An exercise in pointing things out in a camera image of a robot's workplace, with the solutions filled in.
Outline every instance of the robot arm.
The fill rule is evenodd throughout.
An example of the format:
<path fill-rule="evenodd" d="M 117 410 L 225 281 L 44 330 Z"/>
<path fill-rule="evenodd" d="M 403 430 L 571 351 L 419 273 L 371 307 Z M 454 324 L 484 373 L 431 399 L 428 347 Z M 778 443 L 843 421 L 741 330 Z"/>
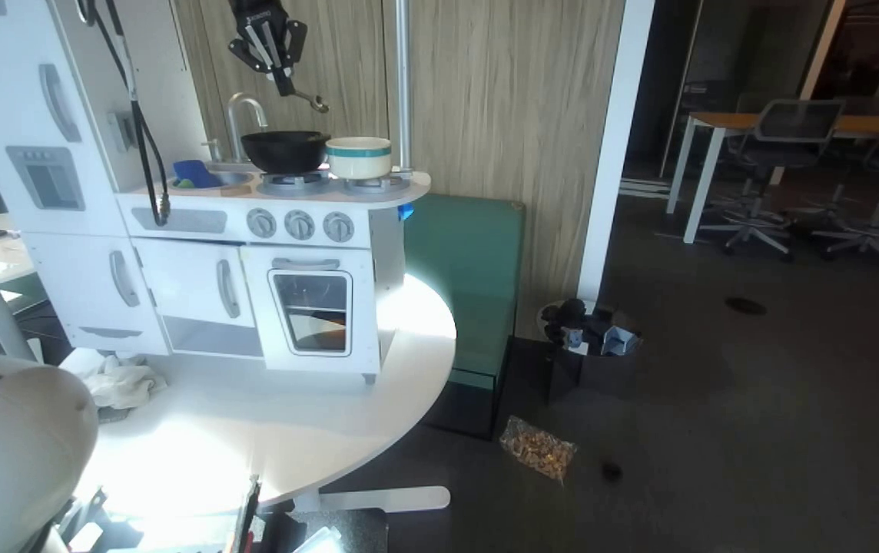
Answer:
<path fill-rule="evenodd" d="M 269 72 L 279 96 L 308 99 L 313 109 L 325 114 L 320 96 L 304 96 L 292 82 L 292 63 L 302 61 L 308 42 L 308 24 L 290 18 L 279 0 L 229 0 L 235 11 L 236 35 L 229 48 L 257 72 Z"/>

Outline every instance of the oven window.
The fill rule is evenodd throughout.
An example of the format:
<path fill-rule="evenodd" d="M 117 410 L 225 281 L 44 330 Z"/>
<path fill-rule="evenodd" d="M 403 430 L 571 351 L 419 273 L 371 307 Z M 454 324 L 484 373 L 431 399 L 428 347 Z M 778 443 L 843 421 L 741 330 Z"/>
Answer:
<path fill-rule="evenodd" d="M 349 354 L 349 275 L 274 273 L 294 351 Z"/>

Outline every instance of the table leg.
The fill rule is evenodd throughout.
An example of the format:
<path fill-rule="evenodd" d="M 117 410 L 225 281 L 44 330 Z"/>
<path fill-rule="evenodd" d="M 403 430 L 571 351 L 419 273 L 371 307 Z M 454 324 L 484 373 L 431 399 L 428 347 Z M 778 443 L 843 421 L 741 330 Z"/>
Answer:
<path fill-rule="evenodd" d="M 683 144 L 681 144 L 681 160 L 678 160 L 678 174 L 672 174 L 672 187 L 667 189 L 667 205 L 663 211 L 672 216 L 681 205 L 681 194 L 683 194 L 683 179 L 686 179 L 686 167 L 688 167 L 688 150 L 691 150 L 691 138 L 696 138 L 696 120 L 686 120 L 686 131 L 683 131 Z"/>
<path fill-rule="evenodd" d="M 8 356 L 37 362 L 37 356 L 28 347 L 28 337 L 19 330 L 19 324 L 17 324 L 5 294 L 0 294 L 0 347 L 5 347 Z"/>
<path fill-rule="evenodd" d="M 683 242 L 696 242 L 698 221 L 703 218 L 711 183 L 713 183 L 713 172 L 716 172 L 720 150 L 723 150 L 723 135 L 727 135 L 727 128 L 720 128 L 720 127 L 711 135 L 703 172 L 698 174 L 698 187 L 696 187 L 696 196 L 691 196 L 691 208 L 688 208 Z"/>

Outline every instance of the faucet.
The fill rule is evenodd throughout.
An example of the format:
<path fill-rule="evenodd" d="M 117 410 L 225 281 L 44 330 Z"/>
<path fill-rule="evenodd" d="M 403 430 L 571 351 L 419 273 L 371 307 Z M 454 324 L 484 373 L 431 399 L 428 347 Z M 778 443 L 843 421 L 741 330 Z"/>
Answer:
<path fill-rule="evenodd" d="M 258 128 L 265 128 L 269 120 L 265 120 L 262 103 L 258 103 L 252 96 L 235 92 L 235 96 L 229 99 L 232 154 L 235 154 L 235 162 L 246 162 L 244 131 L 239 131 L 239 127 L 236 127 L 236 103 L 249 103 L 249 107 L 252 107 Z"/>

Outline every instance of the toy kitchen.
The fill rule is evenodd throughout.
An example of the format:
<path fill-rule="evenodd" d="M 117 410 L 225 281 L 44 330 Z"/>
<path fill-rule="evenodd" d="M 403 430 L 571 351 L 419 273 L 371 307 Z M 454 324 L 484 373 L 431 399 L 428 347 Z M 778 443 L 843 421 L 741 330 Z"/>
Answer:
<path fill-rule="evenodd" d="M 232 7 L 232 56 L 325 109 L 292 82 L 304 24 Z M 0 0 L 0 196 L 72 343 L 375 379 L 431 174 L 388 138 L 235 131 L 252 162 L 206 144 L 172 0 Z"/>

